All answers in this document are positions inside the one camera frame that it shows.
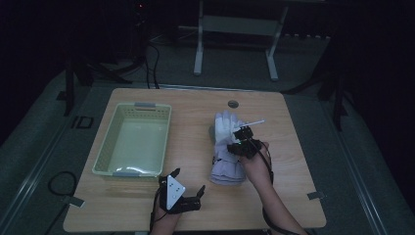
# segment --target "cable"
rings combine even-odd
[[[156,77],[156,69],[157,69],[157,64],[159,63],[159,58],[160,58],[160,51],[159,49],[157,49],[154,45],[149,44],[150,47],[154,48],[157,52],[157,57],[156,57],[156,62],[155,62],[155,66],[153,67],[153,81],[154,84],[156,86],[156,89],[160,89],[159,87],[159,83],[157,82],[157,77]]]
[[[58,192],[57,190],[55,190],[53,188],[53,183],[55,181],[56,178],[58,178],[61,175],[64,174],[68,174],[71,179],[72,179],[72,187],[70,188],[70,191],[68,193],[62,193],[62,192]],[[73,194],[75,193],[75,189],[76,189],[76,185],[77,185],[77,179],[74,173],[70,172],[70,171],[61,171],[57,174],[55,174],[48,182],[48,189],[49,191],[56,196],[69,196],[72,197]],[[52,221],[52,223],[49,225],[48,229],[45,232],[45,235],[49,234],[49,232],[51,231],[52,227],[55,225],[55,223],[58,221],[58,219],[61,217],[62,213],[65,211],[65,209],[67,208],[67,204],[65,204],[61,210],[59,211],[58,215],[54,218],[54,220]]]

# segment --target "table leg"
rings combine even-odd
[[[204,1],[199,1],[199,27],[198,27],[198,48],[196,50],[195,68],[193,70],[194,75],[200,75],[202,73],[202,61],[204,59]]]
[[[284,25],[284,20],[287,16],[287,12],[288,12],[288,7],[285,7],[283,9],[280,21],[277,23],[277,25],[275,27],[275,33],[274,33],[274,36],[273,36],[272,45],[269,49],[265,50],[265,56],[266,56],[266,62],[268,64],[269,75],[271,77],[271,80],[273,80],[273,81],[278,80],[277,68],[275,67],[275,61],[274,61],[274,53],[275,53],[275,49],[277,47],[278,39],[281,36],[281,30],[282,30],[283,25]]]

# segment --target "metal stand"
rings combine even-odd
[[[279,21],[256,20],[244,18],[230,18],[204,15],[204,1],[199,1],[199,26],[198,26],[198,48],[196,50],[194,75],[202,74],[202,63],[204,57],[204,31],[243,33],[252,35],[272,36],[272,45],[265,51],[271,80],[278,80],[277,69],[274,62],[274,53],[284,20],[287,16],[288,7],[284,7]]]

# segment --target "human hand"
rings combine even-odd
[[[262,142],[260,152],[265,156],[268,165],[271,165],[271,158],[268,155],[268,147],[269,143]],[[239,161],[241,162],[248,179],[256,189],[269,185],[272,186],[268,167],[259,153],[256,153],[251,159],[240,157]]]
[[[160,196],[154,208],[153,229],[151,235],[170,235],[174,232],[181,213],[169,214],[160,207]]]
[[[237,143],[233,132],[239,130],[239,126],[244,124],[235,114],[228,111],[217,113],[214,118],[214,137],[215,144]]]

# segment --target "green basket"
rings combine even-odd
[[[169,105],[117,104],[92,171],[111,176],[158,177],[170,116]]]

